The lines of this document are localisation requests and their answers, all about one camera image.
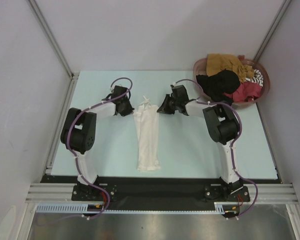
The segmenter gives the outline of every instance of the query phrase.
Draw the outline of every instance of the black and white striped fabric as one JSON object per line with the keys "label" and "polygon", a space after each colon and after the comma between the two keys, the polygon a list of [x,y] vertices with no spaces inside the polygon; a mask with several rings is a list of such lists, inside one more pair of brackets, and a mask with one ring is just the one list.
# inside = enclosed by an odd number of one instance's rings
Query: black and white striped fabric
{"label": "black and white striped fabric", "polygon": [[261,87],[264,86],[264,77],[262,76],[261,72],[257,69],[254,70],[254,77],[253,78],[245,78],[246,81],[251,83],[259,84]]}

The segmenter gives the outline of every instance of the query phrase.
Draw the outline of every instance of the clothing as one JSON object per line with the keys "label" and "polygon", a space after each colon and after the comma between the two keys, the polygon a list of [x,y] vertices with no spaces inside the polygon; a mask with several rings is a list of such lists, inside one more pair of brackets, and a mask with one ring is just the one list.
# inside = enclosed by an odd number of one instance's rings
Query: clothing
{"label": "clothing", "polygon": [[245,78],[246,81],[251,83],[259,84],[261,87],[264,86],[264,76],[262,76],[261,72],[257,69],[254,70],[254,77],[253,78]]}
{"label": "clothing", "polygon": [[245,81],[233,94],[224,93],[224,95],[232,98],[235,103],[249,102],[261,96],[261,89],[259,84]]}
{"label": "clothing", "polygon": [[243,65],[239,58],[231,54],[209,54],[206,62],[206,74],[213,76],[222,70],[231,70],[235,72],[240,82],[246,81],[246,78],[253,78],[255,73],[250,65]]}
{"label": "clothing", "polygon": [[139,171],[155,171],[160,169],[158,161],[159,113],[158,106],[151,105],[143,96],[142,102],[133,112],[136,135],[138,138]]}
{"label": "clothing", "polygon": [[226,101],[231,105],[232,98],[224,93],[232,94],[240,87],[238,75],[230,70],[223,70],[213,76],[197,75],[197,83],[214,102]]}

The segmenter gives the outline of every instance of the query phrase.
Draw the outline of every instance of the clothes pile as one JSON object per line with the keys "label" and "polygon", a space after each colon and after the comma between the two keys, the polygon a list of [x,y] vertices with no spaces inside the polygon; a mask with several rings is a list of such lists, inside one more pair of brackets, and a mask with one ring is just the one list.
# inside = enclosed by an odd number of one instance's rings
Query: clothes pile
{"label": "clothes pile", "polygon": [[239,58],[230,54],[209,54],[206,74],[196,80],[215,102],[242,103],[261,96],[264,78],[261,72],[250,65],[243,65]]}

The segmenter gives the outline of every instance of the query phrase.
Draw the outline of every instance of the black cloth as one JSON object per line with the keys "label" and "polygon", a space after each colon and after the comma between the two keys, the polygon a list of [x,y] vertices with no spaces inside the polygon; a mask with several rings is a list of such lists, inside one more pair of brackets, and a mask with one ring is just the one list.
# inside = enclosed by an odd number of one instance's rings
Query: black cloth
{"label": "black cloth", "polygon": [[231,105],[234,101],[224,93],[233,94],[240,86],[238,75],[230,70],[223,70],[216,75],[197,75],[197,83],[214,102],[226,101]]}

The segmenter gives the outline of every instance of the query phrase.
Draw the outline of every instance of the shiny floor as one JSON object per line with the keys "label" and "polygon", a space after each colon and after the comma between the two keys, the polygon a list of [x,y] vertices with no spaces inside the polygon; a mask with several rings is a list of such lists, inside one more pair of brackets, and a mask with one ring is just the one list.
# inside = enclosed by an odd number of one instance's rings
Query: shiny floor
{"label": "shiny floor", "polygon": [[28,240],[295,240],[285,205],[257,205],[239,220],[221,215],[103,214],[87,221],[36,213]]}

